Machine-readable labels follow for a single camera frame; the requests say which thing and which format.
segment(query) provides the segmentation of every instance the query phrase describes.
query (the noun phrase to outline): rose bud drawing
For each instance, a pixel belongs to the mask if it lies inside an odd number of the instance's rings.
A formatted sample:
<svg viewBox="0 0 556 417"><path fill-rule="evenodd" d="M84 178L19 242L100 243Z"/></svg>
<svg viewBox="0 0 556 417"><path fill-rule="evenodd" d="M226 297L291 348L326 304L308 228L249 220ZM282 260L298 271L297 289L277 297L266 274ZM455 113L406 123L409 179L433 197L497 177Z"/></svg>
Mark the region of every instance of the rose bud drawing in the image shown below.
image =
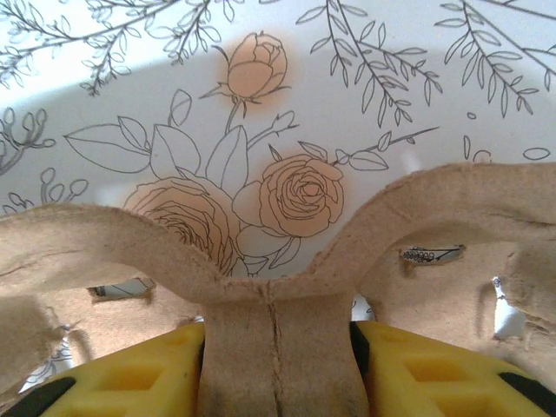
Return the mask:
<svg viewBox="0 0 556 417"><path fill-rule="evenodd" d="M288 70L288 58L281 41L264 32L250 33L234 50L231 58L218 47L228 63L228 80L201 96L206 98L222 94L232 97L234 108L226 125L226 133L231 129L235 113L243 106L243 116L247 114L246 103L261 104L260 98L268 96L282 86Z"/></svg>

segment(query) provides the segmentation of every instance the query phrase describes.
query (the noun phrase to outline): black plastic part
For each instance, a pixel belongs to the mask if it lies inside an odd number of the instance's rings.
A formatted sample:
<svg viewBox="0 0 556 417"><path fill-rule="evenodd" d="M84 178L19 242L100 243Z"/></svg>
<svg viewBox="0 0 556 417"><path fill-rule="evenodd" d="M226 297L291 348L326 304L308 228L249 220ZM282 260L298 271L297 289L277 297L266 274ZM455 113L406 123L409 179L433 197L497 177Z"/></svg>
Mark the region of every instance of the black plastic part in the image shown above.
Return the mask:
<svg viewBox="0 0 556 417"><path fill-rule="evenodd" d="M66 377L42 385L23 397L2 417L40 417L75 384L74 378Z"/></svg>
<svg viewBox="0 0 556 417"><path fill-rule="evenodd" d="M519 391L528 400L533 402L542 411L556 417L556 394L536 380L531 380L525 376L517 375L512 372L503 372L499 377L505 383Z"/></svg>
<svg viewBox="0 0 556 417"><path fill-rule="evenodd" d="M349 338L351 339L351 348L354 351L357 367L359 368L361 377L365 378L368 372L371 347L355 321L349 323Z"/></svg>
<svg viewBox="0 0 556 417"><path fill-rule="evenodd" d="M202 359L205 355L205 341L202 341L201 349L199 352L199 374L202 371Z"/></svg>

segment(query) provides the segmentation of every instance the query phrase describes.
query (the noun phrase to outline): cardboard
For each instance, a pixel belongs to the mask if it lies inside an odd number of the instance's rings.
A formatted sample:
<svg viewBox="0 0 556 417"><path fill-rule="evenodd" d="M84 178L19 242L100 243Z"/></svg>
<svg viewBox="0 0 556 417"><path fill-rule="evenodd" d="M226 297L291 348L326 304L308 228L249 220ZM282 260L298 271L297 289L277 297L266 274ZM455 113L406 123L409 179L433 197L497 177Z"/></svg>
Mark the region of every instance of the cardboard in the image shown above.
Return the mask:
<svg viewBox="0 0 556 417"><path fill-rule="evenodd" d="M18 321L0 325L9 334L29 320L25 297L45 306L44 293L121 281L96 274L121 264L202 305L206 351L199 415L367 415L347 325L351 300L360 291L374 307L378 303L378 320L523 362L554 389L556 373L548 371L554 350L549 248L556 240L555 179L555 163L457 164L414 173L361 207L303 273L276 280L224 277L196 248L120 209L43 206L0 220L0 296L20 306L11 310ZM406 246L455 243L466 245L464 255L443 265L415 267L399 257ZM493 311L486 285L492 288L501 269L509 299L529 317L531 330L522 341L493 341L488 314L477 331L478 306ZM426 276L428 271L434 274ZM72 303L65 300L68 311ZM121 301L113 302L114 314L126 314ZM57 303L50 303L55 311ZM411 309L426 310L430 319L408 314ZM44 314L45 307L39 311ZM137 309L141 317L154 311ZM184 314L179 302L174 313L158 312ZM37 344L48 341L43 337ZM15 344L0 347L0 354L17 353ZM0 390L27 370L13 369Z"/></svg>

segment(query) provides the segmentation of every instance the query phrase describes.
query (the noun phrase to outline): rose illustration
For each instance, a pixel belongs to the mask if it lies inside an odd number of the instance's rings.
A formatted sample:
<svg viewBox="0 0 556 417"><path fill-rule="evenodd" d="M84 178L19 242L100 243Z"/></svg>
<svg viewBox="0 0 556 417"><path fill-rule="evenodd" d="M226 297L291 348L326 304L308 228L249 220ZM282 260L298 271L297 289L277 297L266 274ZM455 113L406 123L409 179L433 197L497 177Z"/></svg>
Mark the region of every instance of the rose illustration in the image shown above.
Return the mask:
<svg viewBox="0 0 556 417"><path fill-rule="evenodd" d="M286 52L278 39L251 33L229 60L228 87L240 99L253 101L280 87L287 66Z"/></svg>
<svg viewBox="0 0 556 417"><path fill-rule="evenodd" d="M272 163L240 190L234 211L248 224L271 235L309 237L338 220L344 193L339 169L309 155Z"/></svg>
<svg viewBox="0 0 556 417"><path fill-rule="evenodd" d="M236 241L240 220L232 211L232 201L208 180L168 178L139 185L124 208L197 246L225 275L242 257Z"/></svg>

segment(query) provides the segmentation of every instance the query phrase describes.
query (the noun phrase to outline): floral pattern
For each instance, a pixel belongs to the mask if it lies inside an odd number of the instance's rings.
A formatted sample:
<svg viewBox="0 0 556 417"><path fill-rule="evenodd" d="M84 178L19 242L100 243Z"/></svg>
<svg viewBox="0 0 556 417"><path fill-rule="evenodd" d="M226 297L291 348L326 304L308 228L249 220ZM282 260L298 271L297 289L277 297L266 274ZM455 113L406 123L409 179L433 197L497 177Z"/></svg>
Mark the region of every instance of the floral pattern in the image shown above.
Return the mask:
<svg viewBox="0 0 556 417"><path fill-rule="evenodd" d="M338 221L343 209L343 174L320 159L296 155L270 164L262 182L251 182L234 200L248 224L284 236L310 237Z"/></svg>
<svg viewBox="0 0 556 417"><path fill-rule="evenodd" d="M116 205L275 278L416 169L553 161L550 2L417 3L0 0L1 213Z"/></svg>
<svg viewBox="0 0 556 417"><path fill-rule="evenodd" d="M204 178L169 178L140 185L124 208L162 224L183 243L197 246L225 275L242 257L237 248L240 222L232 201Z"/></svg>

